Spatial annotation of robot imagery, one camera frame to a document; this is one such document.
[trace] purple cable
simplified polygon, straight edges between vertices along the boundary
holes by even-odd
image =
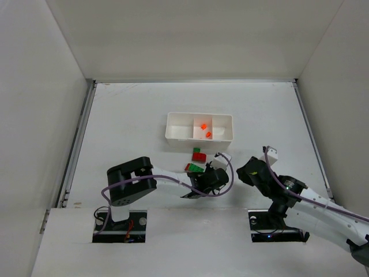
[[[326,206],[326,205],[324,205],[324,204],[321,204],[321,203],[316,202],[316,201],[314,201],[314,200],[311,200],[311,199],[305,198],[305,197],[303,197],[303,196],[301,196],[301,195],[298,195],[298,194],[297,194],[297,193],[295,193],[295,192],[292,192],[292,191],[288,190],[288,189],[287,189],[287,188],[286,188],[286,187],[285,187],[285,186],[284,186],[284,185],[283,185],[283,184],[278,180],[277,176],[275,175],[275,173],[273,172],[273,170],[272,170],[272,168],[271,168],[271,166],[270,166],[269,159],[268,159],[268,152],[269,152],[269,148],[270,148],[270,146],[267,146],[267,147],[265,148],[265,152],[264,152],[264,157],[265,157],[266,166],[268,167],[268,170],[269,170],[270,174],[272,175],[273,179],[277,182],[277,184],[278,184],[281,188],[283,188],[284,190],[286,190],[290,195],[295,196],[296,198],[301,199],[301,200],[306,201],[306,202],[309,202],[309,203],[311,203],[311,204],[314,204],[314,205],[320,206],[320,207],[322,207],[322,208],[326,208],[326,209],[329,209],[329,210],[331,210],[331,211],[338,212],[338,213],[340,213],[340,214],[344,214],[344,215],[352,216],[353,218],[358,218],[358,219],[360,219],[360,220],[362,220],[362,221],[365,221],[365,222],[369,222],[369,218],[365,218],[365,217],[363,217],[363,216],[361,216],[361,215],[356,215],[356,214],[354,214],[354,213],[352,213],[352,212],[343,211],[343,210],[338,209],[338,208],[334,208],[334,207]]]
[[[101,195],[105,198],[106,201],[108,201],[108,204],[109,204],[109,207],[108,207],[108,214],[106,216],[106,219],[105,219],[105,222],[104,222],[104,225],[103,227],[101,228],[100,231],[94,233],[94,235],[98,235],[100,234],[101,232],[104,231],[107,223],[108,223],[108,218],[110,216],[110,213],[111,213],[111,202],[110,202],[110,199],[105,195],[105,192],[109,189],[113,189],[113,188],[116,188],[117,186],[121,186],[121,185],[124,185],[124,184],[127,184],[127,183],[131,183],[131,182],[135,182],[135,181],[141,181],[141,180],[145,180],[145,179],[151,179],[151,178],[161,178],[161,179],[168,179],[168,180],[171,180],[173,182],[176,182],[182,186],[185,186],[186,188],[192,190],[193,192],[196,192],[198,194],[200,194],[201,196],[204,196],[204,197],[219,197],[219,196],[222,196],[224,194],[226,194],[227,192],[229,192],[231,190],[231,188],[233,187],[233,182],[235,180],[235,173],[234,173],[234,170],[233,170],[233,166],[231,164],[231,161],[225,156],[223,155],[222,153],[217,153],[218,155],[222,156],[228,163],[229,165],[229,168],[231,169],[231,183],[228,187],[228,189],[226,189],[225,191],[223,191],[222,193],[219,193],[219,194],[206,194],[204,192],[201,192],[199,191],[198,189],[195,189],[193,188],[192,186],[186,184],[186,183],[183,183],[183,182],[180,182],[179,180],[175,179],[175,178],[172,178],[170,176],[166,176],[166,175],[147,175],[147,176],[141,176],[141,177],[136,177],[136,178],[132,178],[132,179],[128,179],[128,180],[123,180],[121,182],[118,182],[118,183],[115,183],[115,184],[112,184],[110,186],[107,186],[106,188],[104,188],[102,191],[101,191]]]

